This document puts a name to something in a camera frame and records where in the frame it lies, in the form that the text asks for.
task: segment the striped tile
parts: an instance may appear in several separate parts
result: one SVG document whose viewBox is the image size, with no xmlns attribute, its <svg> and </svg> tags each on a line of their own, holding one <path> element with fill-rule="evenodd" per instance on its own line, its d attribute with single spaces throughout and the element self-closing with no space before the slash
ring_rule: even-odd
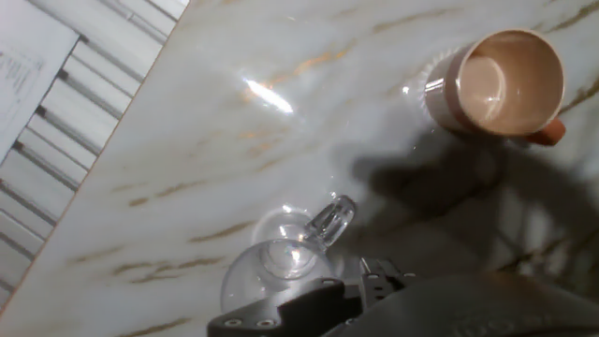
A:
<svg viewBox="0 0 599 337">
<path fill-rule="evenodd" d="M 40 237 L 4 212 L 0 212 L 0 233 L 22 247 L 30 256 L 34 256 L 44 243 Z"/>
<path fill-rule="evenodd" d="M 71 57 L 88 66 L 96 74 L 121 89 L 130 97 L 133 97 L 139 88 L 140 83 L 136 79 L 127 75 L 106 57 L 100 55 L 81 41 L 75 46 Z"/>
<path fill-rule="evenodd" d="M 53 229 L 53 226 L 36 215 L 34 211 L 23 206 L 15 198 L 12 198 L 4 191 L 0 191 L 0 210 L 10 214 L 24 226 L 36 233 L 42 238 L 47 238 Z"/>
</svg>

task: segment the black object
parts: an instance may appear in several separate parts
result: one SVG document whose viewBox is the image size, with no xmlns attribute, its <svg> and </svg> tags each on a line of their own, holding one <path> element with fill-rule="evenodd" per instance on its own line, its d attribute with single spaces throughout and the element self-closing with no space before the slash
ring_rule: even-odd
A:
<svg viewBox="0 0 599 337">
<path fill-rule="evenodd" d="M 507 273 L 421 281 L 362 259 L 359 286 L 319 279 L 216 317 L 209 337 L 590 336 L 599 305 Z"/>
</svg>

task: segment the mug handle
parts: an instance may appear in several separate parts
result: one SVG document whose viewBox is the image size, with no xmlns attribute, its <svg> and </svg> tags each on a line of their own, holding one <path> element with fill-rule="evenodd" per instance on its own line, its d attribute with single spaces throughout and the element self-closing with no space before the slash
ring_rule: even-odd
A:
<svg viewBox="0 0 599 337">
<path fill-rule="evenodd" d="M 527 141 L 535 144 L 553 146 L 562 139 L 565 134 L 565 125 L 559 119 L 555 118 L 541 131 L 524 137 Z"/>
</svg>

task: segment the mug rim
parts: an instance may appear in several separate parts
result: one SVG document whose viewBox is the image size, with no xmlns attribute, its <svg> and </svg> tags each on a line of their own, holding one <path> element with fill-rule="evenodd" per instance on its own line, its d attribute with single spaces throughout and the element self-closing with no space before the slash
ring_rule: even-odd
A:
<svg viewBox="0 0 599 337">
<path fill-rule="evenodd" d="M 461 75 L 462 72 L 464 70 L 464 65 L 466 64 L 466 61 L 470 58 L 470 56 L 472 56 L 472 53 L 476 50 L 476 48 L 478 48 L 483 42 L 487 41 L 489 38 L 497 36 L 499 34 L 502 33 L 508 33 L 508 32 L 516 32 L 516 33 L 525 33 L 528 34 L 530 36 L 536 37 L 539 40 L 541 40 L 543 43 L 545 43 L 553 52 L 553 54 L 555 55 L 556 59 L 558 60 L 558 63 L 560 65 L 560 74 L 562 75 L 562 92 L 561 92 L 561 97 L 560 97 L 560 101 L 557 104 L 555 111 L 553 111 L 551 113 L 551 116 L 548 117 L 548 119 L 545 121 L 545 123 L 543 125 L 541 125 L 538 129 L 531 131 L 528 134 L 522 134 L 520 132 L 497 132 L 497 131 L 493 131 L 493 130 L 489 130 L 483 126 L 480 125 L 480 123 L 478 123 L 477 121 L 474 121 L 471 116 L 466 112 L 466 110 L 464 109 L 464 105 L 463 102 L 461 100 L 461 95 L 460 95 L 460 91 L 458 91 L 457 97 L 458 97 L 458 102 L 460 103 L 460 110 L 461 113 L 468 119 L 468 121 L 476 126 L 477 128 L 483 130 L 484 132 L 490 133 L 490 134 L 494 134 L 494 135 L 499 135 L 499 136 L 526 136 L 526 135 L 530 135 L 533 134 L 535 132 L 541 131 L 543 130 L 547 125 L 549 125 L 549 123 L 551 123 L 551 121 L 553 121 L 557 115 L 560 113 L 562 104 L 563 104 L 563 97 L 565 95 L 565 71 L 563 68 L 563 61 L 562 58 L 560 57 L 560 55 L 557 53 L 557 51 L 555 50 L 555 47 L 553 47 L 553 45 L 543 36 L 541 36 L 540 34 L 536 33 L 535 31 L 531 30 L 531 29 L 527 29 L 527 28 L 510 28 L 510 29 L 503 29 L 500 31 L 495 31 L 492 33 L 489 33 L 487 35 L 485 35 L 484 37 L 480 38 L 477 40 L 477 42 L 473 43 L 470 45 L 470 47 L 468 47 L 468 51 L 464 54 L 463 58 L 460 61 L 460 68 L 458 70 L 458 75 L 456 77 L 456 81 L 461 79 Z"/>
</svg>

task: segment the white marble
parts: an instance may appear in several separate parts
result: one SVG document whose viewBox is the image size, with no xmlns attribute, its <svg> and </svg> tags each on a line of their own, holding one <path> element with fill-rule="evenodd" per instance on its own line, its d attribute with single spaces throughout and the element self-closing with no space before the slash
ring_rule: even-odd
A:
<svg viewBox="0 0 599 337">
<path fill-rule="evenodd" d="M 563 58 L 555 148 L 481 150 L 402 93 L 435 56 L 507 27 L 545 32 Z M 596 0 L 192 0 L 0 335 L 203 336 L 259 220 L 334 193 L 359 206 L 340 250 L 425 275 L 551 256 L 548 276 L 588 280 L 588 258 L 556 254 L 593 254 L 564 246 L 597 223 L 598 28 Z"/>
</svg>

